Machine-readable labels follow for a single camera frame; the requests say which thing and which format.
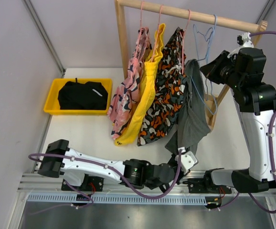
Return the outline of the black shorts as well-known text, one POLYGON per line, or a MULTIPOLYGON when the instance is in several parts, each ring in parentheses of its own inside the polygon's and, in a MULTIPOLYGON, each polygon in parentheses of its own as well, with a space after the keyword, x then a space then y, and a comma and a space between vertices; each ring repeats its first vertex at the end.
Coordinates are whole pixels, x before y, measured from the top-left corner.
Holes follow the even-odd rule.
POLYGON ((68 81, 58 93, 62 110, 105 110, 108 92, 101 83, 68 81))

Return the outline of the orange camouflage shorts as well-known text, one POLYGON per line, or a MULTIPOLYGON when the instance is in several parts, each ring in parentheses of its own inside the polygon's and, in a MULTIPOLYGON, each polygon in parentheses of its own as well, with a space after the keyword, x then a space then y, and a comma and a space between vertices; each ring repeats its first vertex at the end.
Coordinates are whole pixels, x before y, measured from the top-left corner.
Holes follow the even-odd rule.
POLYGON ((155 97, 147 110, 137 145, 143 146, 168 136, 176 123, 184 102, 186 75, 183 70, 186 55, 183 51, 184 30, 177 28, 162 50, 154 81, 155 97))

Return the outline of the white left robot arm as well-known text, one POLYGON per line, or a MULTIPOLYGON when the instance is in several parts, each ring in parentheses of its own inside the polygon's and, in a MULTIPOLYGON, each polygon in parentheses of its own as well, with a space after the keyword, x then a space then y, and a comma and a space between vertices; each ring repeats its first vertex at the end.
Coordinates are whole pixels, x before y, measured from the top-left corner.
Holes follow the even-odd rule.
POLYGON ((88 187, 85 175, 107 179, 116 184, 133 186, 135 189, 155 189, 167 185, 174 179, 179 181, 190 171, 186 165, 188 154, 172 156, 168 163, 153 165, 148 161, 130 159, 106 160, 83 154, 69 147, 69 141, 60 139, 50 143, 41 161, 38 174, 63 178, 77 190, 88 187))

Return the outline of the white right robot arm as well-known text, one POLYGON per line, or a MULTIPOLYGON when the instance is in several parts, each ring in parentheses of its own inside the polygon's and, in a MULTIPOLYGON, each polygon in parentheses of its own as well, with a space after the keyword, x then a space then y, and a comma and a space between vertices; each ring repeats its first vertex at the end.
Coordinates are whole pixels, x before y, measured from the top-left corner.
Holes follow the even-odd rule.
POLYGON ((223 51, 200 68, 207 79, 232 90, 250 156, 249 168, 208 170, 210 176, 203 180, 207 192, 215 192, 220 185, 240 193, 276 188, 276 90, 262 81, 265 63, 261 49, 246 47, 235 54, 223 51))

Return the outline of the grey shorts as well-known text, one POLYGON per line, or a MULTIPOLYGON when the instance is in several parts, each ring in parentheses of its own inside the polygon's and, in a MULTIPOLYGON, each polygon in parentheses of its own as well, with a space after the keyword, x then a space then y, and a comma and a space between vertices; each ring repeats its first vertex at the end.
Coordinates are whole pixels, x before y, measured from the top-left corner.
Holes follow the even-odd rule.
POLYGON ((177 130, 165 145, 174 155, 180 147, 196 154, 199 142, 210 133, 205 116, 204 83, 198 61, 187 61, 184 73, 184 102, 177 118, 177 130))

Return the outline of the blue hanger with grey shorts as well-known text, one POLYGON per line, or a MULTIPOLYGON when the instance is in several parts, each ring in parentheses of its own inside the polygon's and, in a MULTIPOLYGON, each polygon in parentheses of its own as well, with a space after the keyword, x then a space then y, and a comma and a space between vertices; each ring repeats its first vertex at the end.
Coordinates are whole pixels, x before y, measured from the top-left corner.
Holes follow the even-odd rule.
MULTIPOLYGON (((197 33, 196 33, 196 28, 198 29, 198 27, 197 27, 197 25, 196 24, 193 24, 193 35, 194 35, 194 41, 195 41, 195 39, 197 40, 197 42, 198 42, 198 39, 197 39, 197 33)), ((213 84, 212 83, 210 83, 210 88, 211 88, 211 90, 210 90, 210 94, 208 94, 209 93, 209 89, 208 89, 208 85, 207 85, 207 79, 205 80, 205 87, 206 87, 206 95, 204 96, 204 98, 205 98, 205 100, 208 102, 209 101, 209 99, 210 99, 210 97, 211 98, 213 98, 213 100, 214 100, 214 111, 210 111, 211 109, 210 109, 210 107, 208 106, 208 105, 206 105, 205 103, 205 106, 206 106, 206 108, 207 108, 207 110, 210 112, 210 114, 212 114, 212 115, 215 115, 216 113, 217 113, 217 108, 218 108, 218 104, 217 104, 217 101, 216 101, 216 99, 215 99, 215 97, 214 97, 214 95, 213 95, 213 84)))

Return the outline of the yellow shorts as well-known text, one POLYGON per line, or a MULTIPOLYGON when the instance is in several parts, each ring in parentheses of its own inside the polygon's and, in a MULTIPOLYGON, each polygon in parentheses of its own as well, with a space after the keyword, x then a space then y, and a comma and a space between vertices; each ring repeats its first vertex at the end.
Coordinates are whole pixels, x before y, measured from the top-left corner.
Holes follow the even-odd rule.
POLYGON ((164 32, 165 24, 161 23, 154 60, 151 62, 154 48, 154 44, 151 44, 152 50, 149 51, 149 54, 146 56, 143 64, 143 72, 140 82, 140 100, 133 107, 133 114, 126 129, 119 138, 114 140, 114 144, 116 146, 125 146, 134 142, 141 130, 144 116, 154 101, 154 81, 159 62, 163 57, 162 50, 164 48, 164 32))

